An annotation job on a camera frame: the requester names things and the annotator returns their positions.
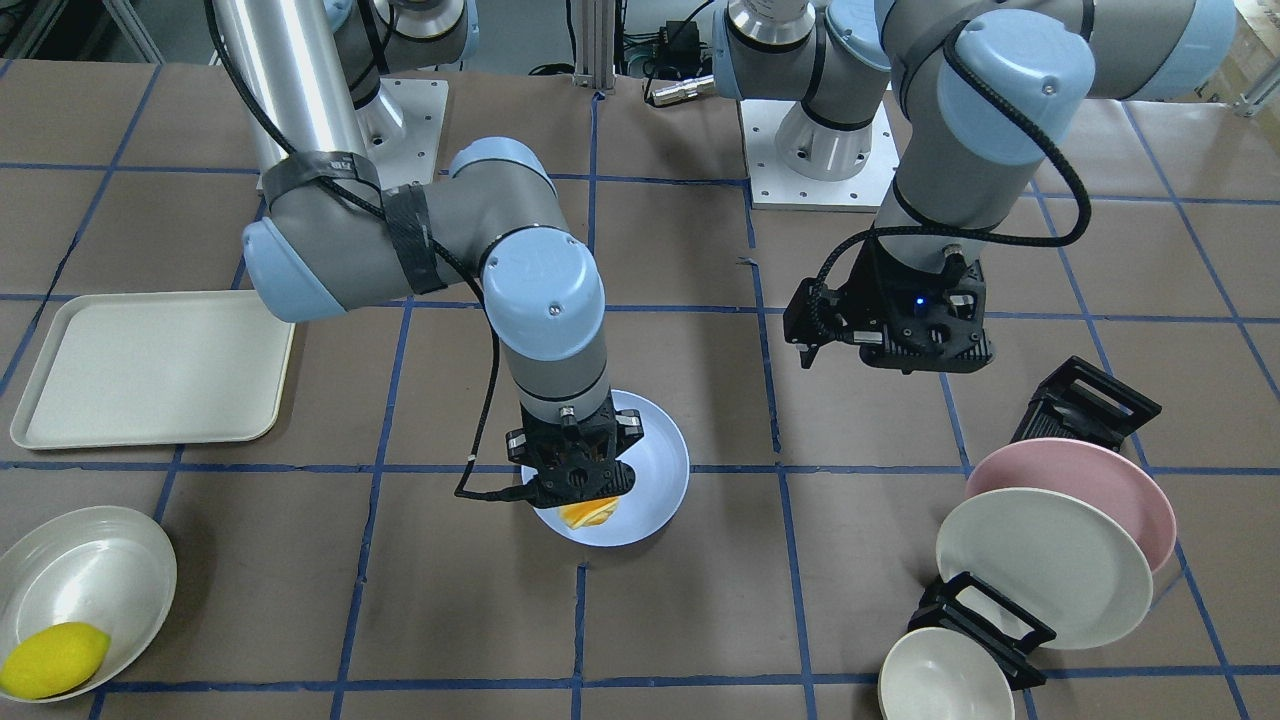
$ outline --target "robotic arm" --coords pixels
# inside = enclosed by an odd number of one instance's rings
[[[206,3],[233,82],[246,86],[251,111],[265,114],[262,124],[278,136],[261,132],[257,141],[270,217],[243,236],[246,268],[271,313],[314,320],[477,278],[520,391],[524,424],[508,434],[508,456],[538,477],[494,492],[460,486],[458,495],[554,507],[630,491],[635,473],[617,457],[644,429],[636,411],[613,406],[604,287],[591,254],[564,231],[556,188],[534,154],[513,140],[485,138],[454,158],[449,181],[384,191],[364,155],[319,0]],[[394,13],[452,5],[379,8],[399,33],[410,26],[390,19]],[[394,42],[387,47],[398,53]],[[357,64],[347,63],[348,73]]]
[[[1083,233],[1088,197],[1053,149],[1080,101],[1188,92],[1221,63],[1234,35],[1229,0],[833,0],[824,24],[814,15],[808,0],[730,0],[716,24],[723,33],[716,85],[731,97],[791,99],[812,68],[800,108],[836,132],[832,119],[869,118],[892,77],[913,124],[895,181],[873,229],[800,284],[783,327],[805,368],[838,341],[860,346],[869,365],[904,373],[974,372],[993,357],[983,329],[983,243],[1053,247]],[[828,77],[832,59],[850,68]],[[835,105],[818,102],[824,85],[849,115],[833,118]],[[1046,155],[1080,204],[1076,228],[1062,238],[993,233]],[[831,265],[858,242],[849,281],[827,288]]]

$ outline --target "black plate holder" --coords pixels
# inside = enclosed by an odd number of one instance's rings
[[[1036,389],[1011,442],[1059,437],[1117,452],[1124,438],[1160,410],[1147,396],[1073,355]]]
[[[1027,624],[1030,630],[1021,638],[1011,638],[1000,632],[986,618],[956,600],[969,588],[995,601]],[[1010,689],[1014,691],[1044,684],[1044,674],[1032,667],[1027,655],[1057,637],[1052,628],[969,571],[960,573],[945,583],[938,578],[929,584],[920,598],[920,607],[911,615],[906,626],[909,630],[946,628],[966,635],[991,655],[1009,680]]]

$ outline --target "small white bowl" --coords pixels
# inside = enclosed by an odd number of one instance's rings
[[[128,507],[86,507],[54,518],[0,557],[0,661],[60,623],[88,623],[111,637],[102,665],[55,702],[83,694],[124,670],[160,632],[178,585],[164,530]]]
[[[991,655],[943,628],[908,633],[879,675],[884,720],[1014,720],[1014,693]]]

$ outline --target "lemon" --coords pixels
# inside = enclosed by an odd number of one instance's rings
[[[13,648],[0,667],[0,689],[22,700],[64,693],[93,676],[111,637],[87,623],[46,628]]]

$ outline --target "white mounting plate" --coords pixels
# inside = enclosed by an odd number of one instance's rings
[[[795,102],[790,100],[744,100],[742,137],[746,168],[751,176],[751,206],[762,210],[823,210],[874,213],[879,209],[893,172],[897,145],[888,128],[884,105],[872,120],[872,151],[863,170],[840,182],[801,176],[782,161],[773,137]]]
[[[426,184],[435,178],[440,129],[449,99],[449,83],[443,79],[383,78],[383,92],[404,111],[404,138],[369,149],[369,159],[378,165],[383,190],[417,181]]]

